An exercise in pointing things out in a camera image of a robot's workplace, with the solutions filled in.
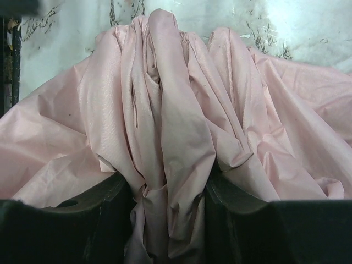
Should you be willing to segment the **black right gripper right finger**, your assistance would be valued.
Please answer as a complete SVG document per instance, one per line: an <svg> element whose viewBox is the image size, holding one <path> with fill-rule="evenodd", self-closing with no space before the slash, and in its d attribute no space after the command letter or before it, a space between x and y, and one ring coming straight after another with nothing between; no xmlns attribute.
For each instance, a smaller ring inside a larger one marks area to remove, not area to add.
<svg viewBox="0 0 352 264"><path fill-rule="evenodd" d="M351 201L265 202L212 172L207 263L351 263Z"/></svg>

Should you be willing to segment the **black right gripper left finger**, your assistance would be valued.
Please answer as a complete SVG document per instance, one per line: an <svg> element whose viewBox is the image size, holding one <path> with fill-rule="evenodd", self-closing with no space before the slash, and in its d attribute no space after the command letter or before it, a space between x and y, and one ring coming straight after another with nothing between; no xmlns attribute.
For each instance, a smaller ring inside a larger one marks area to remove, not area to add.
<svg viewBox="0 0 352 264"><path fill-rule="evenodd" d="M123 263L131 190L115 173L57 207L1 201L1 263Z"/></svg>

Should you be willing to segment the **pink folding umbrella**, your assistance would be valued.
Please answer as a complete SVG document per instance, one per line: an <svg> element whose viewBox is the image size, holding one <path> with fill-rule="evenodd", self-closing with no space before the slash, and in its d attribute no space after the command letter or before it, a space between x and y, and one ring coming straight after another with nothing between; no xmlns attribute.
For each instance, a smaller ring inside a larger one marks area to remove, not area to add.
<svg viewBox="0 0 352 264"><path fill-rule="evenodd" d="M57 206L114 172L136 206L127 263L201 263L214 163L265 201L351 198L351 75L208 43L158 9L1 118L1 198Z"/></svg>

